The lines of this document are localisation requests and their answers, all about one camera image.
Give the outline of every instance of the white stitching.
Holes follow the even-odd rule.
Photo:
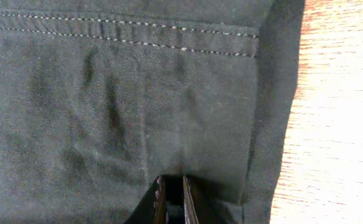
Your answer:
[[[112,22],[115,24],[132,24],[137,26],[152,26],[152,27],[162,27],[166,29],[173,29],[173,30],[181,30],[181,31],[190,31],[190,32],[201,32],[206,34],[222,34],[222,35],[236,35],[239,37],[251,37],[251,38],[258,38],[255,34],[243,34],[243,33],[231,33],[231,32],[222,32],[222,31],[216,31],[216,30],[200,30],[200,29],[188,29],[186,27],[176,27],[176,26],[166,26],[166,25],[160,25],[160,24],[151,24],[148,22],[133,22],[133,21],[111,21],[108,19],[94,19],[94,18],[79,18],[79,17],[46,17],[46,16],[33,16],[33,15],[20,15],[20,14],[0,14],[0,16],[12,16],[12,17],[25,17],[25,18],[31,18],[31,19],[52,19],[52,20],[78,20],[78,21],[90,21],[90,22]]]
[[[15,28],[2,28],[0,27],[0,30],[12,30],[12,31],[21,31],[21,32],[32,32],[32,33],[39,33],[39,34],[47,34],[47,35],[59,35],[64,37],[86,37],[91,39],[106,39],[106,40],[112,40],[115,42],[123,42],[123,43],[129,43],[129,44],[138,44],[138,45],[145,45],[145,46],[152,46],[152,47],[162,47],[162,48],[169,48],[169,49],[177,49],[181,51],[188,51],[188,52],[194,52],[194,53],[203,53],[203,54],[217,54],[217,55],[227,55],[227,56],[242,56],[242,57],[250,57],[254,58],[255,55],[249,55],[249,54],[243,54],[243,53],[228,53],[228,52],[218,52],[214,50],[197,50],[197,49],[190,49],[187,47],[176,47],[171,45],[158,45],[158,44],[152,44],[147,42],[139,42],[139,41],[133,41],[133,40],[121,40],[121,39],[112,39],[110,37],[99,37],[99,36],[90,36],[86,34],[62,34],[59,32],[50,32],[50,31],[39,31],[39,30],[29,30],[29,29],[15,29]]]

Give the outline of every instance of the wood grain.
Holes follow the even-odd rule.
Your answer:
[[[271,223],[363,223],[363,0],[307,0]]]

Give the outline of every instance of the black pants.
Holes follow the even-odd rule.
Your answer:
[[[161,174],[268,223],[303,0],[0,0],[0,223],[123,223]]]

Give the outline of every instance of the dark twill fabric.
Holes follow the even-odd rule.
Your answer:
[[[189,174],[268,223],[303,0],[0,0],[0,223],[123,223]]]

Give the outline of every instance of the wooden table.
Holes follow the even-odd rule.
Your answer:
[[[271,223],[363,223],[363,0],[306,0]]]

